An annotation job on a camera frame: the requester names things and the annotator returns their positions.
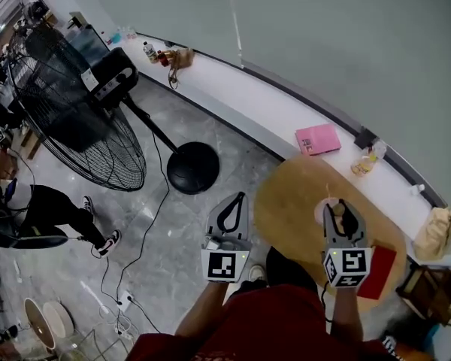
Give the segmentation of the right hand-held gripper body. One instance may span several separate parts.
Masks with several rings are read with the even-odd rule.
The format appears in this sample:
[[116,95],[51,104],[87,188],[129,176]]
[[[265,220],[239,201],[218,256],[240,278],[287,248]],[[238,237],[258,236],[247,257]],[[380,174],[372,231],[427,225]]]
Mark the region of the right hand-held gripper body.
[[327,242],[322,262],[328,282],[335,288],[357,288],[371,271],[372,248],[367,241]]

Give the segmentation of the person's left forearm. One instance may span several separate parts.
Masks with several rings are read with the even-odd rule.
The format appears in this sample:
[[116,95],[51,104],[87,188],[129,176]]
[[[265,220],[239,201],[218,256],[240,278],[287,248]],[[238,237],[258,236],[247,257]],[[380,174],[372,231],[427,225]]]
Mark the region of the person's left forearm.
[[175,335],[195,340],[207,337],[222,313],[228,288],[226,283],[209,282],[180,322]]

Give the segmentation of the oval wooden table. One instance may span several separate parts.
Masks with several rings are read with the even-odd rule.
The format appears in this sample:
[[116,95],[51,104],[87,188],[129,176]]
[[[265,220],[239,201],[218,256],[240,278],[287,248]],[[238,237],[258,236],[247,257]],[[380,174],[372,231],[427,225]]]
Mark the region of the oval wooden table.
[[321,258],[325,238],[323,228],[314,217],[314,209],[328,197],[350,202],[365,219],[368,241],[396,252],[380,298],[359,298],[359,310],[370,311],[395,292],[404,276],[407,262],[404,235],[326,161],[298,155],[279,165],[257,190],[254,223],[267,243],[303,266],[322,287],[326,282]]

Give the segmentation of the red hardcover book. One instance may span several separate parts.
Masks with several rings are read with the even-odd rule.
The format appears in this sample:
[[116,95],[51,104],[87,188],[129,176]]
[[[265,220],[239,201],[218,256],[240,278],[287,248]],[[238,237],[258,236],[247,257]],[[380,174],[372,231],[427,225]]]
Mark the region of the red hardcover book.
[[379,300],[396,258],[396,251],[374,246],[371,271],[358,289],[358,297]]

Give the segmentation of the person's white shoe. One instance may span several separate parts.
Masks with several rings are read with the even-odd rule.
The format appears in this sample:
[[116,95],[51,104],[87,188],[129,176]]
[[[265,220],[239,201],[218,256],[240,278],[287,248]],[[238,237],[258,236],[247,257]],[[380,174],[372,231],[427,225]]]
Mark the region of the person's white shoe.
[[248,281],[266,281],[266,271],[262,265],[256,264],[253,265],[248,274]]

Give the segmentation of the black standing fan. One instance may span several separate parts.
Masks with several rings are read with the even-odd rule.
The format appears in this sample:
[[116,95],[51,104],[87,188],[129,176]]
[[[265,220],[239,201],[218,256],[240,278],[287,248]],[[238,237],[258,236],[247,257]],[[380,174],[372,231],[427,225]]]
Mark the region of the black standing fan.
[[218,178],[219,157],[210,145],[175,145],[135,104],[130,92],[138,70],[123,49],[89,63],[59,31],[39,23],[13,34],[8,71],[26,122],[56,158],[87,180],[124,192],[144,185],[144,153],[124,108],[171,151],[166,176],[177,191],[202,193]]

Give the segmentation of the clear plastic bottle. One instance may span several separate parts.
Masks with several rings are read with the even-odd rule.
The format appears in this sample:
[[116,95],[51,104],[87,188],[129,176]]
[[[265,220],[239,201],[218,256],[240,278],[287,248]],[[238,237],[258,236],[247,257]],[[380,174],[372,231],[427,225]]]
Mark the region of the clear plastic bottle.
[[368,148],[368,157],[372,162],[377,161],[378,159],[383,159],[387,152],[387,144],[377,139],[369,148]]

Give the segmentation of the black white striped pillow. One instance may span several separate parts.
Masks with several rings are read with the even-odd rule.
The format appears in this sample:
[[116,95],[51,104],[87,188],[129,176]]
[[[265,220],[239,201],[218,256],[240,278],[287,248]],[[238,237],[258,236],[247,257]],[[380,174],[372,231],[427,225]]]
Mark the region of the black white striped pillow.
[[381,340],[382,345],[385,347],[386,351],[389,355],[393,356],[394,358],[398,358],[397,353],[395,352],[395,348],[397,345],[397,341],[390,335],[386,335]]

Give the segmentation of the white square power strip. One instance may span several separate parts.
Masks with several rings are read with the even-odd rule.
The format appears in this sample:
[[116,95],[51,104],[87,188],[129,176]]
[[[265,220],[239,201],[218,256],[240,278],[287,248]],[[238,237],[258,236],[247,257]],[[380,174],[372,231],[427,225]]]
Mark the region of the white square power strip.
[[125,313],[133,300],[134,298],[132,294],[129,291],[125,290],[117,302],[119,310],[122,313]]

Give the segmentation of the orange sofa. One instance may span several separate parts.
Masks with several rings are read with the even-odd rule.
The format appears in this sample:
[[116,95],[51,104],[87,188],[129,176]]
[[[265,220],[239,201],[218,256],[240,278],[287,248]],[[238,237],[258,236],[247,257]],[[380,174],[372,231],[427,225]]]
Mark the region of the orange sofa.
[[426,352],[399,342],[396,344],[395,352],[403,361],[435,361],[434,358]]

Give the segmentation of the blue container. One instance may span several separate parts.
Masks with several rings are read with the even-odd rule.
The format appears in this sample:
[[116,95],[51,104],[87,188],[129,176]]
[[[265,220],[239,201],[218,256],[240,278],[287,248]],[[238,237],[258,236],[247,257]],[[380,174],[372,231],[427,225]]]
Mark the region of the blue container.
[[450,326],[435,325],[431,329],[430,346],[434,349],[439,349],[444,346],[448,347],[450,329]]

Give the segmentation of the white long power strip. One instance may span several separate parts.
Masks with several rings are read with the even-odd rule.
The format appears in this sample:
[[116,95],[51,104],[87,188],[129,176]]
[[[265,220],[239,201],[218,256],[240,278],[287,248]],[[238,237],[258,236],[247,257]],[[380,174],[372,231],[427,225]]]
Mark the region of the white long power strip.
[[133,341],[134,337],[133,335],[120,323],[115,323],[113,325],[115,333],[119,336],[124,338],[127,341]]

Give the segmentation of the round white side table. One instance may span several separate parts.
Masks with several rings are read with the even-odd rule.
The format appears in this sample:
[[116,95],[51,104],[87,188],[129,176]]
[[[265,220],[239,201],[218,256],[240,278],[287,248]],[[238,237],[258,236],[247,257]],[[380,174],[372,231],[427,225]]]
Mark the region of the round white side table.
[[58,338],[69,338],[74,334],[74,323],[70,314],[60,302],[45,302],[43,315]]

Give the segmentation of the black oval seat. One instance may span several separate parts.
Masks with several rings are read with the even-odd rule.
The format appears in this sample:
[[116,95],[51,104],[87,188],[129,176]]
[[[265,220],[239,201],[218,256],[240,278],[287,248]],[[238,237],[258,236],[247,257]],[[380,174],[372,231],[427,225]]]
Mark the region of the black oval seat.
[[6,235],[0,235],[0,247],[1,248],[14,248],[14,249],[46,249],[52,247],[58,247],[68,241],[66,235],[53,235],[53,236],[36,236],[36,237],[22,237],[15,238]]

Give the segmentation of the round wood side table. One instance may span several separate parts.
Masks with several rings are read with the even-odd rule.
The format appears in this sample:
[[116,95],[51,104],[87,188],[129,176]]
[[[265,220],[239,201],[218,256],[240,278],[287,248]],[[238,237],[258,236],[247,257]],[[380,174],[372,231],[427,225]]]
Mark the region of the round wood side table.
[[46,348],[54,350],[56,342],[53,333],[37,303],[33,299],[25,298],[23,305],[26,318],[33,332]]

